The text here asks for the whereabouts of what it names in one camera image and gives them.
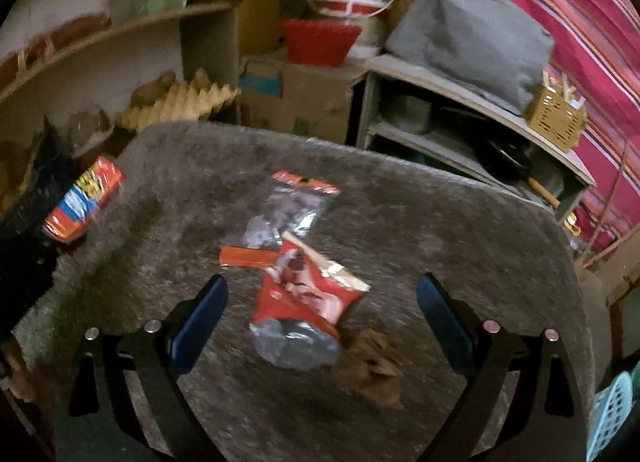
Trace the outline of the brown paper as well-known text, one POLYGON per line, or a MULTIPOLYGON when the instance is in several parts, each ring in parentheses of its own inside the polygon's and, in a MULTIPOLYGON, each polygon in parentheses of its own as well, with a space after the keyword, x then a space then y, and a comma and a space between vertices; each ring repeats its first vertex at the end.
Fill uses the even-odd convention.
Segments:
POLYGON ((346 392, 381 408, 402 409, 406 363, 385 333, 362 329, 349 331, 342 337, 341 351, 331 374, 346 392))

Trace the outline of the orange snack packet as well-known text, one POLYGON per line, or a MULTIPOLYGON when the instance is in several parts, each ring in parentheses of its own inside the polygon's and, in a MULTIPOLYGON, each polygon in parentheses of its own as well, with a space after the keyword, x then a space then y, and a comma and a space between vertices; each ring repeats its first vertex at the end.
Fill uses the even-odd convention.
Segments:
POLYGON ((99 156, 47 216, 43 232, 61 243, 74 242, 87 231, 89 222, 123 180, 120 169, 111 160, 99 156))

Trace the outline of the silver foil chip bag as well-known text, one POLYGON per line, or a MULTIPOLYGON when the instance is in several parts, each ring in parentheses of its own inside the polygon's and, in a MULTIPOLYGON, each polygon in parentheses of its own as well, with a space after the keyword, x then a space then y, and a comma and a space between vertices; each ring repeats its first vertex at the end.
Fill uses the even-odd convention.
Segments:
POLYGON ((281 369, 332 366, 341 348, 337 326, 369 291, 356 274, 287 232, 280 257, 264 269, 248 326, 256 352, 281 369))

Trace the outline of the light blue laundry basket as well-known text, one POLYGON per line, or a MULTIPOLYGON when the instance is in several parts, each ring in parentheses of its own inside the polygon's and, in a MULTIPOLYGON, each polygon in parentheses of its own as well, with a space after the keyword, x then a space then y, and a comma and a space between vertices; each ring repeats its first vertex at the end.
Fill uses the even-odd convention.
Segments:
POLYGON ((628 418, 633 404, 634 383, 626 371, 617 375, 605 390, 597 393, 590 414, 587 462, 592 462, 612 442, 628 418))

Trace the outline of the orange wrapper strip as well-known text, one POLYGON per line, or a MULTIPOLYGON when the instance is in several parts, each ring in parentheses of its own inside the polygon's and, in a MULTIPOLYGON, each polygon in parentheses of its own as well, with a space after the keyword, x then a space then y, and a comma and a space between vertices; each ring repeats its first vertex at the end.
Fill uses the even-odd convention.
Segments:
POLYGON ((219 252, 218 262, 224 267, 265 269, 274 265, 279 257, 279 251, 226 245, 219 252))

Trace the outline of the grey fuzzy table mat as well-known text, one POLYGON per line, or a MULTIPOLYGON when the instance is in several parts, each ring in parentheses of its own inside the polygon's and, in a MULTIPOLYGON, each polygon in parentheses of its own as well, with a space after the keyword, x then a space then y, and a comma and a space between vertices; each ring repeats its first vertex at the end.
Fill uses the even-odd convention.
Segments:
POLYGON ((581 461, 593 361, 538 204, 338 144, 144 130, 3 243, 60 461, 581 461))

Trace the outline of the clear orange-topped plastic bag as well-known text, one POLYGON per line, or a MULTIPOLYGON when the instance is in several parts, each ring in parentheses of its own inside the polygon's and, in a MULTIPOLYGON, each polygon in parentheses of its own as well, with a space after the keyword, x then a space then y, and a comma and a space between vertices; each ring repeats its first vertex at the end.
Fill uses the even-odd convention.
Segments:
POLYGON ((240 243, 252 250, 277 250, 287 232, 305 237, 342 190, 321 179, 277 170, 258 193, 257 212, 240 243))

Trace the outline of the yellow woven basket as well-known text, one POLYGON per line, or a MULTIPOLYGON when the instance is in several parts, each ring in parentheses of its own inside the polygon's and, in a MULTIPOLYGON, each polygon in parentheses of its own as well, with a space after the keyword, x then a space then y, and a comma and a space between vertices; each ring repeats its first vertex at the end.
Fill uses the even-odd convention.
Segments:
POLYGON ((587 126, 586 98, 570 86, 564 73, 554 76, 544 69, 524 118, 534 132, 561 151, 569 152, 578 146, 580 135, 587 126))

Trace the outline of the yellow egg tray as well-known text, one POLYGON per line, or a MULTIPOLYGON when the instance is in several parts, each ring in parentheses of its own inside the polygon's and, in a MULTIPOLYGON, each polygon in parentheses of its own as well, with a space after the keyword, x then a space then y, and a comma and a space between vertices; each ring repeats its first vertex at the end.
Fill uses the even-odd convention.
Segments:
POLYGON ((147 127, 168 122, 205 120, 231 106, 240 90, 229 85, 196 89, 186 83, 175 83, 163 98, 152 106, 128 108, 116 115, 116 125, 128 132, 140 133, 147 127))

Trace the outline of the grey metal shelf table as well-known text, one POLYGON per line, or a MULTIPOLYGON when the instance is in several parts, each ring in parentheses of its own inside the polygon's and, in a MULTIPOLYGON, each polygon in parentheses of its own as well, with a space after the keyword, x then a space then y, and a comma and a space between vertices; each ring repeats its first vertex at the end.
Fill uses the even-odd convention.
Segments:
POLYGON ((475 92, 390 54, 364 67, 359 148, 482 182, 559 222, 596 184, 575 152, 475 92))

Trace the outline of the cardboard box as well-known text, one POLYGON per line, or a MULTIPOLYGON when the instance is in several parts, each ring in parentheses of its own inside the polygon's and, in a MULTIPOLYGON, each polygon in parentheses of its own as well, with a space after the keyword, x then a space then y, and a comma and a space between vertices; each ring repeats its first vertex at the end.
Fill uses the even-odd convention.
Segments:
POLYGON ((288 62, 285 54, 241 64, 241 124, 262 130, 357 143, 367 72, 345 63, 319 68, 288 62))

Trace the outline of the grey fabric cover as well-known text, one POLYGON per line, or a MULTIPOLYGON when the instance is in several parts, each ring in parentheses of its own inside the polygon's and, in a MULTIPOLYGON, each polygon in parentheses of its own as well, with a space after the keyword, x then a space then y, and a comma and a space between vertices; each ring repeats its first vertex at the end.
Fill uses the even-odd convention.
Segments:
POLYGON ((553 47, 551 33, 510 0, 414 0, 385 43, 394 56, 518 116, 553 47))

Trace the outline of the striped pink curtain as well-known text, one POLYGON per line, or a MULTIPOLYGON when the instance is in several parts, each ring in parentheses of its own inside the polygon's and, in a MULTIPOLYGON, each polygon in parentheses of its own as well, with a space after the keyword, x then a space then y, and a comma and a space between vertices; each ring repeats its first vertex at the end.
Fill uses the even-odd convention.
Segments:
POLYGON ((639 223, 639 15, 630 0, 510 0, 553 36, 554 76, 584 97, 576 153, 596 181, 576 210, 596 251, 639 223))

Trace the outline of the red plastic basin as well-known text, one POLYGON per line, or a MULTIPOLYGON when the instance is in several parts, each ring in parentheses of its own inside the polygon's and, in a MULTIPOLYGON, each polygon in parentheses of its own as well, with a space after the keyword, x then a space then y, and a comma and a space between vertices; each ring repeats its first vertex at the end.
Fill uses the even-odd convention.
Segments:
POLYGON ((322 68, 341 66, 361 34, 359 26, 330 20, 285 19, 280 31, 290 63, 322 68))

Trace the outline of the wooden wall shelf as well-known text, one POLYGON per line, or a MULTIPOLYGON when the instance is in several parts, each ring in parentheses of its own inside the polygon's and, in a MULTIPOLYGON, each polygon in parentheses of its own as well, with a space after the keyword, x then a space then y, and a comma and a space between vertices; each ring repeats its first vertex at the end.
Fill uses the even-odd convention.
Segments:
POLYGON ((182 8, 159 12, 158 14, 150 14, 149 16, 130 20, 118 26, 110 26, 107 29, 80 38, 76 40, 76 42, 63 47, 61 50, 55 50, 49 57, 27 68, 25 71, 18 72, 16 79, 2 89, 1 102, 8 100, 18 90, 45 70, 53 68, 56 64, 92 46, 103 44, 108 40, 114 40, 114 38, 122 35, 152 28, 152 26, 157 26, 158 24, 169 21, 180 21, 186 18, 204 16, 204 14, 222 14, 223 12, 232 11, 232 9, 239 6, 242 1, 243 0, 215 0, 211 3, 188 5, 182 8))

